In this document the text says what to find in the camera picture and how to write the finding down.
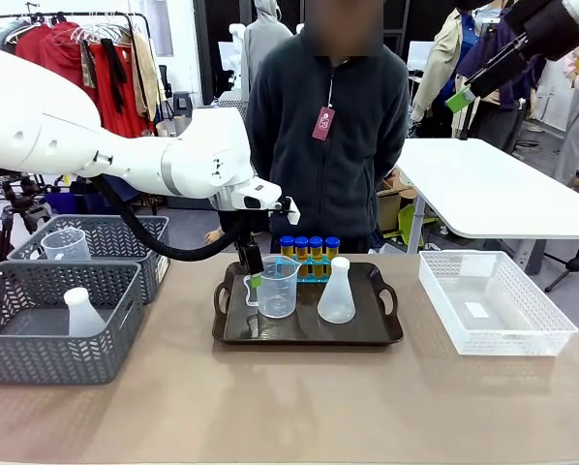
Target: white plastic basket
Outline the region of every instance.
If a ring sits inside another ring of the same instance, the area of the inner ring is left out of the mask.
[[[578,332],[503,252],[421,252],[418,275],[460,355],[555,357]]]

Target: red garment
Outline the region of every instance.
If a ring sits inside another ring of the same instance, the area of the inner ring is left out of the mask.
[[[50,27],[48,27],[46,24],[32,29],[18,39],[15,55],[42,66],[42,59],[40,56],[40,42],[48,34],[50,34]]]
[[[83,87],[83,69],[80,59],[80,45],[73,44],[67,31],[78,28],[74,22],[58,22],[38,44],[40,64]]]
[[[124,138],[138,138],[141,133],[150,129],[147,118],[137,113],[137,101],[133,87],[133,73],[130,63],[127,64],[125,54],[131,59],[131,49],[124,46],[115,46],[120,63],[126,72],[126,82],[118,84],[122,96],[123,106],[118,112],[111,93],[110,66],[107,53],[101,45],[91,45],[91,52],[96,62],[96,77],[98,79],[98,100],[103,126],[108,131]]]

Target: brown tray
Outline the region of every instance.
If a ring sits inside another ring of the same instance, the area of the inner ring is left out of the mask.
[[[231,264],[225,280],[214,293],[216,317],[212,335],[226,344],[262,345],[330,345],[383,347],[401,341],[404,331],[397,319],[397,295],[384,283],[380,270],[372,263],[352,263],[350,286],[356,316],[345,325],[333,325],[318,315],[318,302],[324,284],[298,284],[296,311],[282,320],[272,320],[246,304],[243,284],[245,269]],[[225,305],[223,291],[229,293]],[[381,293],[387,291],[393,300],[387,314]]]

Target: beige tabletop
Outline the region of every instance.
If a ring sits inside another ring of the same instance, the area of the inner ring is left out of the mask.
[[[225,347],[234,256],[172,263],[118,379],[0,387],[0,461],[529,463],[579,460],[579,335],[558,358],[458,356],[417,257],[363,257],[399,295],[384,351]]]

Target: white label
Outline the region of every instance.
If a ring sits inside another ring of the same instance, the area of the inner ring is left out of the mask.
[[[494,273],[496,255],[467,255],[462,259],[460,276],[489,278]]]
[[[485,311],[485,307],[478,302],[466,302],[466,308],[471,312],[473,318],[490,318],[488,313]]]
[[[167,257],[161,257],[158,260],[158,265],[156,266],[156,280],[159,284],[163,282],[163,278],[165,278],[165,274],[167,273],[167,269],[169,268],[169,259]]]

